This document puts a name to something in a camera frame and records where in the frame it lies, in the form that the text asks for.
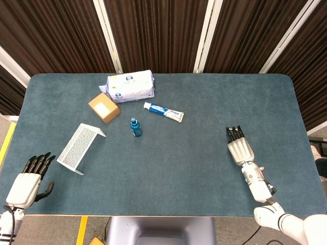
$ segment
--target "cardboard box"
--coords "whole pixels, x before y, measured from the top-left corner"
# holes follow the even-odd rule
[[[113,120],[120,110],[114,102],[104,93],[100,93],[97,97],[88,103],[93,111],[107,124]]]

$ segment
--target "curtain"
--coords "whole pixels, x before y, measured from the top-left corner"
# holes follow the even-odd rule
[[[287,74],[307,130],[327,121],[327,1],[321,1],[269,70]]]
[[[124,72],[193,72],[207,0],[105,0]]]
[[[115,72],[92,0],[1,0],[0,45],[30,75]]]
[[[19,115],[25,88],[0,66],[0,113]]]
[[[258,73],[306,2],[223,1],[203,72]]]

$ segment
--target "white mesh stand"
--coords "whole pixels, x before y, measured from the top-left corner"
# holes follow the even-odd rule
[[[76,168],[97,134],[106,137],[101,129],[87,124],[80,124],[57,161],[71,171],[84,175]]]

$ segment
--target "wet wipes package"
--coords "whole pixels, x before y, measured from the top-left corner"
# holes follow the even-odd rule
[[[154,97],[153,81],[152,72],[144,70],[109,76],[99,88],[115,103],[138,101]]]

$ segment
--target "blue bottle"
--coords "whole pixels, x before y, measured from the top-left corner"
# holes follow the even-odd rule
[[[134,117],[131,119],[131,130],[135,137],[140,137],[142,135],[141,124]]]

